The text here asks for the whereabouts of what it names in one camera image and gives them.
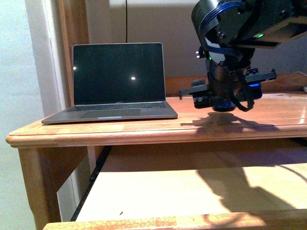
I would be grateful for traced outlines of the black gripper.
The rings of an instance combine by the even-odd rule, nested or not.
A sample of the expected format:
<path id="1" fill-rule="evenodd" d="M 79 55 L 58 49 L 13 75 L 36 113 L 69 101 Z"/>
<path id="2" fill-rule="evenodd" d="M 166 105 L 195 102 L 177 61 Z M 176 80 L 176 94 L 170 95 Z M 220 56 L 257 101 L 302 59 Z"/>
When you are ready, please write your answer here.
<path id="1" fill-rule="evenodd" d="M 231 112 L 238 108 L 247 112 L 262 97 L 261 83 L 275 80 L 277 75 L 274 69 L 267 74 L 250 69 L 246 74 L 237 72 L 234 77 L 236 80 L 222 82 L 210 75 L 207 84 L 204 79 L 194 80 L 191 88 L 179 91 L 179 99 L 191 95 L 196 109 L 210 107 L 216 112 Z"/>

